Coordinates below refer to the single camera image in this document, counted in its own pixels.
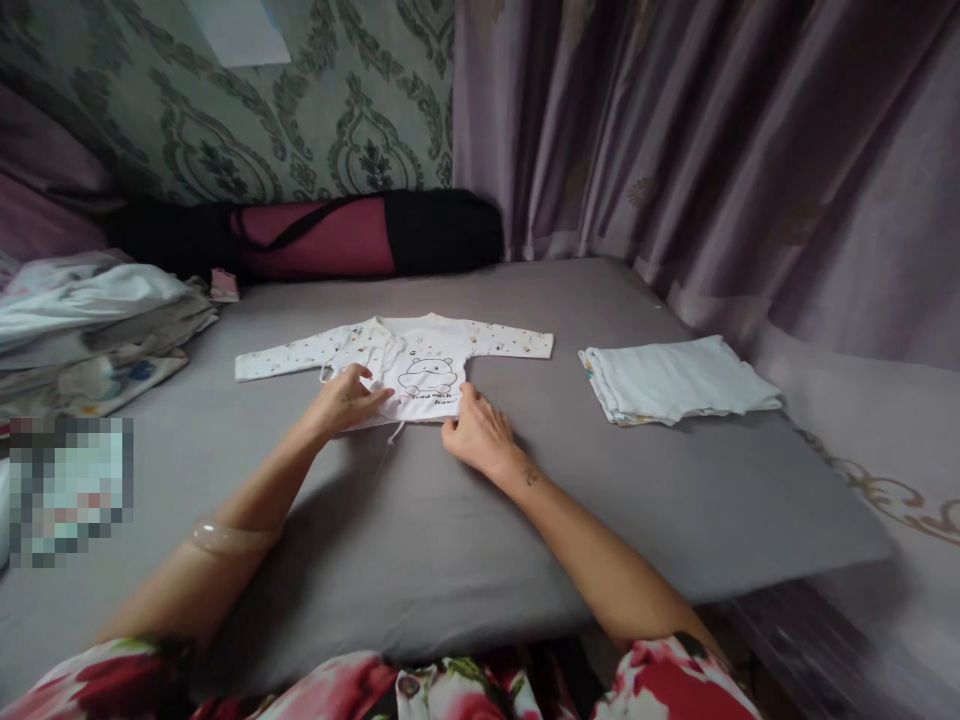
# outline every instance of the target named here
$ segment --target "gray bed sheet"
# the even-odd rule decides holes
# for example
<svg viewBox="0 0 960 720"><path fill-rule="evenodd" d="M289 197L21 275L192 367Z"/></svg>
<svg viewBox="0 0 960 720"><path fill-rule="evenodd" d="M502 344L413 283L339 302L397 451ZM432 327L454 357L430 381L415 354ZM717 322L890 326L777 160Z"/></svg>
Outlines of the gray bed sheet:
<svg viewBox="0 0 960 720"><path fill-rule="evenodd" d="M481 357L468 375L543 469L695 603L889 554L879 523L777 412L606 422L576 352L692 337L606 259L467 276L252 289L189 347L134 419L133 518L66 567L0 578L0 702L81 650L107 616L257 466L318 392L318 373L238 384L234 358L372 315L556 335L551 360ZM435 657L569 632L591 616L533 528L448 456L438 425L335 439L287 532L218 639L210 687L266 688L335 654Z"/></svg>

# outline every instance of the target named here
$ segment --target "tattoo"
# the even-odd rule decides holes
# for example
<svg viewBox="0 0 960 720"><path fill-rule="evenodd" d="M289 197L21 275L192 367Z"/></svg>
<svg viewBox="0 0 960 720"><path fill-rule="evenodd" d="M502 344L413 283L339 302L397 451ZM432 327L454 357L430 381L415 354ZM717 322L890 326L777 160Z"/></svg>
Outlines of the tattoo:
<svg viewBox="0 0 960 720"><path fill-rule="evenodd" d="M537 471L533 469L532 465L527 465L527 467L523 469L523 478L527 481L527 485L533 485L540 479L540 476L537 474Z"/></svg>

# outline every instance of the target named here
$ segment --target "bag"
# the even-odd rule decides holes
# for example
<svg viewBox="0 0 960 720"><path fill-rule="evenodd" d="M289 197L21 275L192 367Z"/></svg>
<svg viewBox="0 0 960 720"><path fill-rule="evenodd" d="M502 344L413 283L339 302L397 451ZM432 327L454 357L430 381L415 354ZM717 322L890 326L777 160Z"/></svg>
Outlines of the bag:
<svg viewBox="0 0 960 720"><path fill-rule="evenodd" d="M327 203L185 207L135 200L104 220L111 245L181 277L243 281L432 275L499 262L500 212L468 190L391 190Z"/></svg>

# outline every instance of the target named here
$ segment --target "hand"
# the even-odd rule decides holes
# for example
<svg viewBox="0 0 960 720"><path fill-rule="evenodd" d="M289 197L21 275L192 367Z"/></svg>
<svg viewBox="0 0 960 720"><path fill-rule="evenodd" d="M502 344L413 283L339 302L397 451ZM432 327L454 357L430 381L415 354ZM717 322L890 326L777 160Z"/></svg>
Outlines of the hand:
<svg viewBox="0 0 960 720"><path fill-rule="evenodd" d="M391 388L371 393L360 378L373 377L363 365L353 363L327 382L317 399L307 408L300 420L315 437L331 438L372 417L377 409L393 395Z"/></svg>
<svg viewBox="0 0 960 720"><path fill-rule="evenodd" d="M460 391L460 421L448 419L443 424L443 447L499 485L511 469L523 463L523 451L513 441L507 416L477 392L473 383L464 383Z"/></svg>

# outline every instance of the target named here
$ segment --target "forearm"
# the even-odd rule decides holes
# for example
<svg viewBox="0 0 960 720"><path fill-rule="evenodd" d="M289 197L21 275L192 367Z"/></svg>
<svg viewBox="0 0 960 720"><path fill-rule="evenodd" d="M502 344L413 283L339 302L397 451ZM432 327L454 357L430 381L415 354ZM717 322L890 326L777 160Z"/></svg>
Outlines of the forearm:
<svg viewBox="0 0 960 720"><path fill-rule="evenodd" d="M636 550L517 453L495 479L537 528L613 640L686 631L719 653L696 613Z"/></svg>
<svg viewBox="0 0 960 720"><path fill-rule="evenodd" d="M280 527L325 437L295 426L260 469L214 513L218 525L269 531ZM209 644L256 573L266 550L215 555L182 543L100 631L97 642L135 635Z"/></svg>

